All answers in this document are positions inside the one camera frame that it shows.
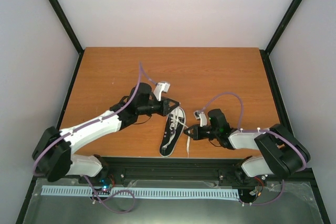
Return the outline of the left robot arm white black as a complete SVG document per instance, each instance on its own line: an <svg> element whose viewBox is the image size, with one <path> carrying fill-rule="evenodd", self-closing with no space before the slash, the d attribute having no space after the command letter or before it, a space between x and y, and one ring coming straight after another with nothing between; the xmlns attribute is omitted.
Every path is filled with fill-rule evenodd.
<svg viewBox="0 0 336 224"><path fill-rule="evenodd" d="M160 154L170 156L183 132L186 116L179 102L162 95L169 87L169 83L159 82L152 89L149 84L140 82L129 95L87 122L62 130L54 126L45 129L32 153L35 176L56 182L65 176L85 175L97 183L106 182L109 170L102 158L97 154L77 155L76 151L105 135L136 124L141 115L158 114L166 118Z"/></svg>

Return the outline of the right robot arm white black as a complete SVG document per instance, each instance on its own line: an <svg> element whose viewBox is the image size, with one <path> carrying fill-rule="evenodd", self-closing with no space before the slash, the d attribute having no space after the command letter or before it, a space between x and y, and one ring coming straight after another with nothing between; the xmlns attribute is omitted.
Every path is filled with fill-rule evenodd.
<svg viewBox="0 0 336 224"><path fill-rule="evenodd" d="M230 126L220 109L205 115L195 112L200 124L184 130L193 140L217 140L220 147L229 150L250 149L260 151L260 156L250 156L236 165L235 176L244 184L250 178L275 175L286 179L306 168L311 156L308 150L283 125L270 128L244 130Z"/></svg>

